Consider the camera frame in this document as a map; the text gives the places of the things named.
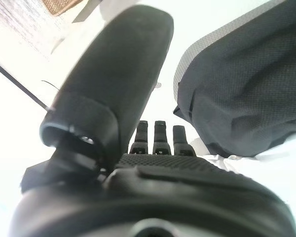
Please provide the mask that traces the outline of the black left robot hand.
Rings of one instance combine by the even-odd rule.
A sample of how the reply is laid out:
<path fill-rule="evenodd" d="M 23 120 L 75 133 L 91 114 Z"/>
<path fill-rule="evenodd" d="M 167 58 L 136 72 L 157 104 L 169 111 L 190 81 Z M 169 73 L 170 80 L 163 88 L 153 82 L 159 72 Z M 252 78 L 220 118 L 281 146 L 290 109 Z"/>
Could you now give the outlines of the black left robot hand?
<path fill-rule="evenodd" d="M 127 154 L 174 31 L 135 5 L 91 42 L 48 109 L 11 237 L 296 237 L 271 190 L 192 156 Z"/>

